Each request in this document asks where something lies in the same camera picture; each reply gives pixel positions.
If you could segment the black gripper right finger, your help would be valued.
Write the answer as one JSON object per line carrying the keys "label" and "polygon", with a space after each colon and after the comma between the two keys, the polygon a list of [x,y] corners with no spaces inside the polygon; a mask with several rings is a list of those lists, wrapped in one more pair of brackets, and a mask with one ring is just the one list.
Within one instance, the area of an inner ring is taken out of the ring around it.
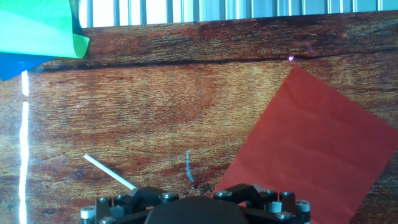
{"label": "black gripper right finger", "polygon": [[297,200],[293,192],[238,184],[216,191],[213,198],[235,203],[248,223],[310,224],[310,202]]}

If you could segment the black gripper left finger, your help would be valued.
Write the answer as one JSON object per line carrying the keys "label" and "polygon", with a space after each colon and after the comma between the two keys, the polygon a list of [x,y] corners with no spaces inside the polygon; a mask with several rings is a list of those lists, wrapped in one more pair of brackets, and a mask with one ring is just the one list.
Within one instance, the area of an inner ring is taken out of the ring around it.
{"label": "black gripper left finger", "polygon": [[179,195],[155,187],[132,189],[128,194],[97,198],[95,204],[80,210],[81,224],[144,223],[149,211],[178,200]]}

